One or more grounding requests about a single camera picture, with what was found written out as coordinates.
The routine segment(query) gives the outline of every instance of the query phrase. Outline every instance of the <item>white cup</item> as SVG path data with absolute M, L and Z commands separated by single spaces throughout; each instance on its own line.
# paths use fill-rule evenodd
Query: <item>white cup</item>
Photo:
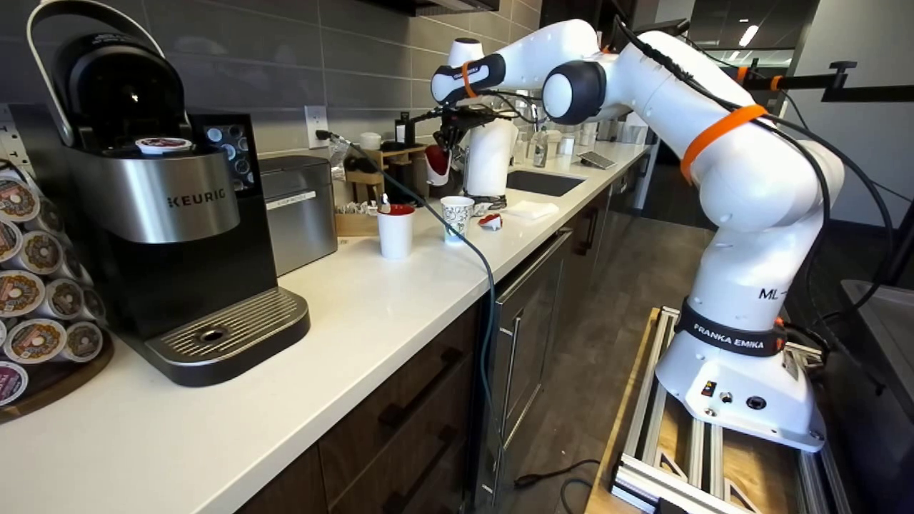
M 379 135 L 378 131 L 363 131 L 360 135 L 360 148 L 363 151 L 379 151 Z
M 410 211 L 379 211 L 378 242 L 382 256 L 405 256 L 410 251 Z
M 473 199 L 470 198 L 442 198 L 440 199 L 445 223 L 455 226 L 456 232 L 463 232 L 463 223 L 473 215 Z M 459 238 L 456 232 L 445 229 L 445 242 L 456 246 Z

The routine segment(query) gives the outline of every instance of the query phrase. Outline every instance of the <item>white countertop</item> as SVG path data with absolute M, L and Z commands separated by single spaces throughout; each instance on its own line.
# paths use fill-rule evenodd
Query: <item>white countertop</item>
M 466 229 L 498 276 L 643 155 L 643 145 L 597 148 L 613 171 L 557 171 L 586 181 L 562 198 L 509 188 L 503 232 Z M 552 202 L 553 215 L 513 215 L 536 202 Z M 419 211 L 405 261 L 382 261 L 375 238 L 340 239 L 336 255 L 279 285 L 309 301 L 312 331 L 243 376 L 180 389 L 118 345 L 89 385 L 0 425 L 0 512 L 235 512 L 473 305 L 485 272 L 466 246 L 442 246 L 432 215 Z

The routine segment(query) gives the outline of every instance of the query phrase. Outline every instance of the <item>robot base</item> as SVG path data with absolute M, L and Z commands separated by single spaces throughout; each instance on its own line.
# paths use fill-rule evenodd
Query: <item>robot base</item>
M 657 379 L 702 422 L 809 453 L 825 445 L 806 356 L 792 348 L 743 356 L 680 331 L 657 365 Z

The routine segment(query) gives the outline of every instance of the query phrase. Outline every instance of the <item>keurig coffee maker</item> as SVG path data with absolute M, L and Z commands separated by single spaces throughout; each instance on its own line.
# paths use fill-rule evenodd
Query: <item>keurig coffee maker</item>
M 112 26 L 55 51 L 49 18 Z M 112 331 L 183 385 L 229 379 L 309 331 L 306 301 L 276 288 L 253 135 L 245 114 L 183 105 L 155 36 L 92 0 L 39 2 L 25 26 L 63 136 L 38 175 L 106 296 Z

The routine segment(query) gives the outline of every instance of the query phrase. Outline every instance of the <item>coffee pod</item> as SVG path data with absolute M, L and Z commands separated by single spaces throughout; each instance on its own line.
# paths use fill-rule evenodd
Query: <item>coffee pod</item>
M 23 232 L 8 223 L 8 219 L 0 219 L 0 263 L 16 256 L 23 251 Z
M 45 285 L 45 296 L 38 309 L 39 315 L 73 321 L 82 315 L 82 288 L 73 281 L 55 281 Z
M 56 273 L 63 266 L 63 246 L 50 232 L 25 232 L 23 248 L 12 263 L 31 273 Z
M 82 316 L 106 326 L 106 302 L 96 296 L 93 288 L 82 288 Z
M 39 193 L 38 218 L 25 223 L 28 232 L 56 232 L 63 233 L 63 219 L 56 205 Z
M 0 316 L 25 316 L 39 305 L 45 285 L 28 272 L 0 272 Z
M 70 323 L 65 329 L 65 345 L 56 353 L 56 359 L 65 362 L 89 362 L 93 359 L 106 345 L 106 331 L 93 323 Z
M 63 345 L 65 329 L 56 321 L 28 316 L 8 331 L 2 353 L 21 365 L 39 365 L 55 359 Z
M 2 171 L 0 175 L 0 215 L 12 223 L 28 223 L 39 211 L 38 188 L 23 183 L 21 175 Z
M 73 248 L 63 248 L 59 273 L 80 281 L 80 283 L 92 283 L 92 276 Z
M 0 359 L 0 405 L 13 403 L 28 389 L 28 371 Z

